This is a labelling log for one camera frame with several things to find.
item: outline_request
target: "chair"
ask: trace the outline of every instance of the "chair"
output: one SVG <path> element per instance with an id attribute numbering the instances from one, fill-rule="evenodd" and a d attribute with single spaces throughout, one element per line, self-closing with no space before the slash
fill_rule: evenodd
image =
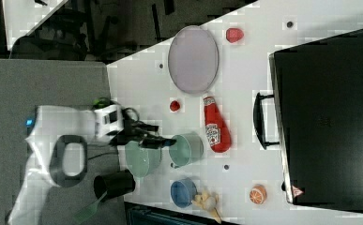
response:
<path id="1" fill-rule="evenodd" d="M 85 22 L 84 13 L 60 8 L 31 35 L 19 38 L 9 58 L 84 61 L 87 55 L 86 35 L 80 32 L 80 28 Z M 41 37 L 43 28 L 53 30 L 53 37 Z"/>

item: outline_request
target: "blue cup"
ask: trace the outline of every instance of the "blue cup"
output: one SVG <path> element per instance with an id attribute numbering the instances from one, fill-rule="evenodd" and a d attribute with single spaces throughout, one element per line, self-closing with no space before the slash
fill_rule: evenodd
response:
<path id="1" fill-rule="evenodd" d="M 180 208 L 185 208 L 192 204 L 191 201 L 194 200 L 197 190 L 195 184 L 186 178 L 173 182 L 170 193 L 175 205 Z"/>

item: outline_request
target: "small red object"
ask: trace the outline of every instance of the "small red object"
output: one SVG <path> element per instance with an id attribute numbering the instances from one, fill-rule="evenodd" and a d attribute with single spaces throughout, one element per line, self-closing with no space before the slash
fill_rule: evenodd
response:
<path id="1" fill-rule="evenodd" d="M 204 98 L 204 123 L 211 149 L 226 152 L 231 147 L 231 134 L 213 97 Z"/>
<path id="2" fill-rule="evenodd" d="M 235 43 L 244 36 L 243 31 L 239 28 L 229 28 L 227 30 L 227 40 Z"/>
<path id="3" fill-rule="evenodd" d="M 170 110 L 175 112 L 181 108 L 181 105 L 178 101 L 174 100 L 172 103 L 170 103 Z"/>

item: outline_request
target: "bottle label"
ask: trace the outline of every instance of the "bottle label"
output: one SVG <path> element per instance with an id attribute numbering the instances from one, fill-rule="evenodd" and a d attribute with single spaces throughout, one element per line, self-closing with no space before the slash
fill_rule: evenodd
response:
<path id="1" fill-rule="evenodd" d="M 205 98 L 204 99 L 204 105 L 205 106 L 211 105 L 213 103 L 216 103 L 216 101 L 214 100 L 213 97 L 208 97 L 208 98 Z"/>
<path id="2" fill-rule="evenodd" d="M 210 146 L 216 145 L 221 142 L 220 130 L 217 124 L 206 125 L 206 136 Z"/>

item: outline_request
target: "red ketchup bottle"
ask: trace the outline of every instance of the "red ketchup bottle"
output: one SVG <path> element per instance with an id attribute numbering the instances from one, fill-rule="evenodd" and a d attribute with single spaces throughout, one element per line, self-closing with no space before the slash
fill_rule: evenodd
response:
<path id="1" fill-rule="evenodd" d="M 204 123 L 211 149 L 217 153 L 226 152 L 231 147 L 231 134 L 213 97 L 204 98 Z"/>

